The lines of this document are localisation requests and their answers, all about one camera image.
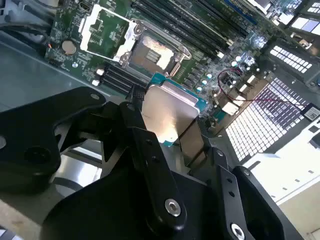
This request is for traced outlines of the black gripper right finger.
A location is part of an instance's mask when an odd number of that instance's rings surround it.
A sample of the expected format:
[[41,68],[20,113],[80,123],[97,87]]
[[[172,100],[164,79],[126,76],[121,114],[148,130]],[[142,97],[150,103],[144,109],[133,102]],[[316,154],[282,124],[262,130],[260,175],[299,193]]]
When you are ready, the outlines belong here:
[[254,175],[235,159],[229,139],[213,136],[197,117],[179,136],[186,175],[196,180],[203,195],[188,185],[188,194],[201,205],[205,237],[214,240],[283,240],[282,211]]

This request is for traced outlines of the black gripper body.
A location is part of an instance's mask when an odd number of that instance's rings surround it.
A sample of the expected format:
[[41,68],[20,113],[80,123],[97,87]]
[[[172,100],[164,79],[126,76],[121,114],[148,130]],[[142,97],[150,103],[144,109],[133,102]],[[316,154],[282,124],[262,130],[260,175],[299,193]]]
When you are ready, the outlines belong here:
[[145,185],[126,167],[61,200],[42,224],[43,240],[218,240],[216,198],[203,183],[174,173],[187,221],[182,231],[154,233]]

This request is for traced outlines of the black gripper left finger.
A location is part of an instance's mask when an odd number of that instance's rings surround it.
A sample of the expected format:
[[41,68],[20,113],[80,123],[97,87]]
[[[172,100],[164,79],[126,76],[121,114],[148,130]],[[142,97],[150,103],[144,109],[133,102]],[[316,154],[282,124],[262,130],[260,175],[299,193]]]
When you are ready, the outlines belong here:
[[0,189],[12,193],[45,190],[61,155],[87,139],[110,150],[119,143],[142,176],[147,222],[154,231],[180,231],[187,212],[156,135],[146,129],[132,103],[109,102],[91,87],[74,88],[0,114]]

